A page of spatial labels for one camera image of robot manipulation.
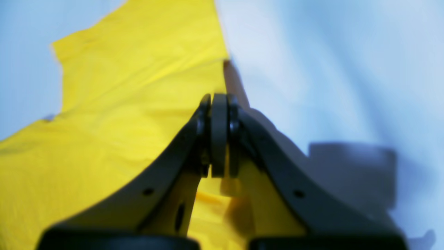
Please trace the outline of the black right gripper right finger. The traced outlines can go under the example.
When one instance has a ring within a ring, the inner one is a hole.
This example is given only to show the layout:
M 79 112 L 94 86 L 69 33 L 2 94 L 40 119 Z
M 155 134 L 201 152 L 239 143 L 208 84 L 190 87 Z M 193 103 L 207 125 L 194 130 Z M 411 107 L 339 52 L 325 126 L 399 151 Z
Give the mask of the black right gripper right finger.
M 251 198 L 249 250 L 405 250 L 395 231 L 359 214 L 300 171 L 257 120 L 227 95 L 229 175 Z

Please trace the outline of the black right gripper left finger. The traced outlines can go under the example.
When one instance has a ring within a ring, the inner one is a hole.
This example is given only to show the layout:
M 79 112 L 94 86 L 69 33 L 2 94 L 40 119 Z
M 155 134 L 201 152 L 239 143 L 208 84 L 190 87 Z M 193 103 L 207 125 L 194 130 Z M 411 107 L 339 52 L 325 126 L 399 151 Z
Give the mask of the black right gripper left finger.
M 190 120 L 141 174 L 94 206 L 47 229 L 38 250 L 198 250 L 187 238 L 210 165 L 224 176 L 225 94 L 206 94 Z

